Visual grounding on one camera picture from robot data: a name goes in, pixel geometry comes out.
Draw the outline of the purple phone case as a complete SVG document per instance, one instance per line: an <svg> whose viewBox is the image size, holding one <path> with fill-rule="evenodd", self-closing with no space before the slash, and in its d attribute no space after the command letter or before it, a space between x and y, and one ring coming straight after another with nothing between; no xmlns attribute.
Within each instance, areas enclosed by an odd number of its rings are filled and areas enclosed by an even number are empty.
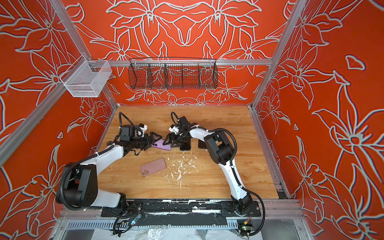
<svg viewBox="0 0 384 240"><path fill-rule="evenodd" d="M165 151L171 151L171 149L172 149L171 145L164 145L163 139L158 140L157 142L153 143L152 147L157 148L157 149L161 149L161 150L165 150Z"/></svg>

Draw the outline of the pink phone case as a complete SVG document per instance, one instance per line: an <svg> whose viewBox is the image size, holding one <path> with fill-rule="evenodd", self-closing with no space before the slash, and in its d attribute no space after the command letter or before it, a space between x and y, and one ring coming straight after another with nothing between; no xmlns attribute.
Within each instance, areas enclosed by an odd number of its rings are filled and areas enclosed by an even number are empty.
<svg viewBox="0 0 384 240"><path fill-rule="evenodd" d="M167 168L167 164L164 158L160 158L149 163L141 165L142 177L155 174Z"/></svg>

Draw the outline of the black phone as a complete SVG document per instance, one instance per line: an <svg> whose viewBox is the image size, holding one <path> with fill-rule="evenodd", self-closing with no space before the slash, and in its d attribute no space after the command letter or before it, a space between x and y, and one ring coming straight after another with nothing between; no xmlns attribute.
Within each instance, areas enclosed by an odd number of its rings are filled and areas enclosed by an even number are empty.
<svg viewBox="0 0 384 240"><path fill-rule="evenodd" d="M190 151L191 150L191 141L180 143L181 151Z"/></svg>

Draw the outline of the dark phone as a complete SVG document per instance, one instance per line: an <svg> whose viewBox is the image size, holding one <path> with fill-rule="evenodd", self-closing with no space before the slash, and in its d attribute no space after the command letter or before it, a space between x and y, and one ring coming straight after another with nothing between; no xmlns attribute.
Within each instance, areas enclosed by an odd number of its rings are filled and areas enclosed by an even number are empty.
<svg viewBox="0 0 384 240"><path fill-rule="evenodd" d="M201 141L201 140L199 140L199 142L198 142L198 148L199 149L207 149L207 145L206 145L206 143L204 142L204 141Z"/></svg>

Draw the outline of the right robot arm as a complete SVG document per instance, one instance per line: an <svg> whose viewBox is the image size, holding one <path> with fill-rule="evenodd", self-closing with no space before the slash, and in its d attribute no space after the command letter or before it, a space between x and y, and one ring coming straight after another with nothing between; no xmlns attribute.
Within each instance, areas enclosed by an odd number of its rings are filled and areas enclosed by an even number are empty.
<svg viewBox="0 0 384 240"><path fill-rule="evenodd" d="M197 139L208 150L215 164L223 171L231 191L233 212L239 216L249 213L253 205L253 194L245 188L235 163L238 145L234 136L226 129L208 130L196 123L190 123L186 117L173 120L165 145L190 150L191 139Z"/></svg>

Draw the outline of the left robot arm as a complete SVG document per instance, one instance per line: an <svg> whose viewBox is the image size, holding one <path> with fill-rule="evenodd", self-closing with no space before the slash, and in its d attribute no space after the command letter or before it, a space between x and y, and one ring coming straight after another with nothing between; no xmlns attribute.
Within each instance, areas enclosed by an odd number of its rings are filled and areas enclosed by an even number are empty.
<svg viewBox="0 0 384 240"><path fill-rule="evenodd" d="M162 136L149 132L147 126L123 125L107 148L92 156L65 166L58 185L56 202L72 211L88 207L118 211L123 215L129 208L125 194L99 189L98 176L107 167L128 153L139 155L162 139Z"/></svg>

